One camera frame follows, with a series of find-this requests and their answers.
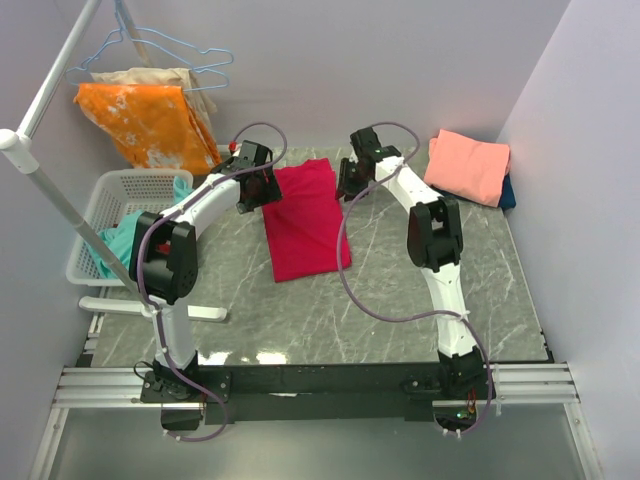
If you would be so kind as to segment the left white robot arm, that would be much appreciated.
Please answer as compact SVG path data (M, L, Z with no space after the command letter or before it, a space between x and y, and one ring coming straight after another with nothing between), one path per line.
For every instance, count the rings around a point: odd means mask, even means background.
M129 274L154 324L155 361L172 369L164 389L176 401L193 399L200 388L188 369L197 351L186 302L198 279L197 241L227 211L245 214L282 198L273 164L271 149L246 140L186 198L137 220Z

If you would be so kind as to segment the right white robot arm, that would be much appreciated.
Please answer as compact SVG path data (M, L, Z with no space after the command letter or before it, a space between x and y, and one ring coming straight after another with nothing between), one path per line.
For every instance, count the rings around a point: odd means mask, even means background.
M352 210L383 187L408 215L408 255L425 278L433 310L404 320L434 317L443 358L463 358L478 351L480 342L469 325L461 287L464 242L458 203L427 186L396 147L380 143L373 126L352 133L350 143L352 153L341 160L336 197Z

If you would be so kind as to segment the magenta t-shirt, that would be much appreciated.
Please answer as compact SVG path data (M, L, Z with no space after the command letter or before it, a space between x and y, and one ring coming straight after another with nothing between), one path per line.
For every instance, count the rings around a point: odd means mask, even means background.
M275 177L282 199L262 208L274 281L350 267L348 240L338 238L343 213L329 160L280 168Z

